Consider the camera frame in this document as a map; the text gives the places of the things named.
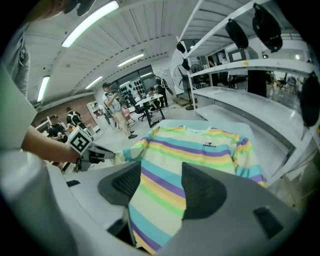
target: office chair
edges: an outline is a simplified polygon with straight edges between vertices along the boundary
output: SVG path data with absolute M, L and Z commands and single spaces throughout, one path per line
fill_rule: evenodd
M 135 101 L 133 96 L 129 97 L 129 101 L 134 106 L 134 112 L 136 112 L 137 114 L 142 114 L 141 116 L 138 117 L 138 120 L 141 119 L 140 121 L 143 122 L 144 118 L 146 116 L 145 108 L 141 107 L 139 105 L 136 106 L 137 102 Z

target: white ceiling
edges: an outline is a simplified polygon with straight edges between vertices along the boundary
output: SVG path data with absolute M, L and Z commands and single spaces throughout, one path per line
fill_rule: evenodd
M 225 19 L 229 14 L 233 13 L 251 0 L 203 0 L 199 9 L 194 14 L 189 26 L 183 34 L 182 40 L 200 40 L 210 30 L 212 30 L 219 22 Z M 282 37 L 292 38 L 297 34 L 296 30 L 283 16 L 278 4 L 275 1 L 268 1 L 261 4 L 266 8 L 278 21 Z M 255 10 L 252 8 L 234 20 L 240 25 L 248 38 L 256 37 L 253 30 L 252 20 Z M 189 57 L 207 56 L 217 50 L 233 43 L 227 31 L 223 27 L 207 41 L 202 43 Z
M 84 88 L 98 76 L 103 80 L 94 87 L 169 56 L 197 0 L 118 0 L 119 9 L 93 24 L 70 48 L 61 46 L 77 25 L 108 2 L 96 0 L 83 17 L 73 10 L 35 21 L 27 28 L 25 42 L 31 54 L 28 100 L 37 100 L 46 75 L 50 75 L 43 99 L 47 104 L 88 92 Z M 141 52 L 143 60 L 117 66 Z

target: black bag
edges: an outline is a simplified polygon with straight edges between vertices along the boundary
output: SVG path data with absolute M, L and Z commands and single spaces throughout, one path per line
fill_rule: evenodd
M 188 61 L 187 61 L 185 58 L 183 59 L 182 67 L 183 67 L 186 71 L 189 71 L 189 70 L 190 70 Z
M 248 47 L 248 38 L 235 20 L 230 18 L 225 26 L 225 30 L 238 49 L 246 49 Z
M 320 112 L 320 84 L 314 72 L 304 81 L 300 95 L 300 108 L 306 126 L 314 126 Z
M 276 19 L 261 5 L 254 3 L 252 27 L 257 37 L 273 53 L 281 49 L 281 28 Z
M 184 48 L 181 42 L 178 42 L 178 44 L 176 45 L 176 48 L 183 54 L 186 52 L 186 49 Z

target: ceiling light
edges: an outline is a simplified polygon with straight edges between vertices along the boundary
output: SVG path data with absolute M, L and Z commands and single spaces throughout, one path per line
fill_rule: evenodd
M 141 75 L 140 77 L 143 78 L 143 77 L 146 77 L 146 76 L 151 75 L 151 74 L 152 74 L 152 72 L 144 74 L 144 75 Z
M 41 82 L 41 86 L 40 86 L 40 90 L 39 90 L 39 94 L 38 94 L 38 100 L 37 102 L 42 101 L 42 99 L 44 98 L 45 95 L 45 91 L 49 82 L 50 76 L 46 75 L 42 78 L 42 82 Z
M 102 78 L 102 76 L 99 76 L 98 78 L 96 78 L 92 83 L 90 83 L 86 89 L 89 89 L 91 86 L 93 86 L 96 82 L 98 82 L 100 79 Z
M 120 64 L 118 65 L 118 67 L 121 67 L 121 66 L 123 66 L 123 65 L 125 65 L 125 64 L 127 64 L 127 63 L 129 63 L 129 62 L 132 62 L 132 61 L 134 61 L 134 60 L 136 60 L 136 59 L 139 59 L 139 58 L 141 58 L 141 57 L 143 57 L 143 56 L 144 56 L 144 54 L 141 53 L 141 54 L 139 54 L 138 56 L 135 56 L 135 57 L 133 57 L 133 58 L 130 58 L 130 59 L 126 60 L 125 62 L 120 63 Z
M 95 23 L 97 20 L 101 19 L 103 16 L 107 15 L 108 13 L 118 8 L 119 8 L 119 4 L 117 3 L 117 1 L 112 1 L 106 4 L 105 6 L 101 7 L 100 9 L 96 10 L 84 21 L 82 21 L 80 25 L 75 28 L 74 31 L 71 32 L 71 34 L 62 42 L 62 47 L 70 47 L 74 43 L 74 41 L 93 23 Z
M 127 83 L 130 83 L 131 81 L 125 82 L 123 84 L 121 84 L 119 87 L 126 85 Z

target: khaki pants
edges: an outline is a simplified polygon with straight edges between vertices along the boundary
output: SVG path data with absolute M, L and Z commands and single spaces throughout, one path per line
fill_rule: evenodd
M 117 119 L 117 123 L 119 124 L 120 128 L 124 131 L 125 135 L 129 137 L 131 135 L 131 132 L 123 112 L 118 111 L 113 115 L 113 117 Z

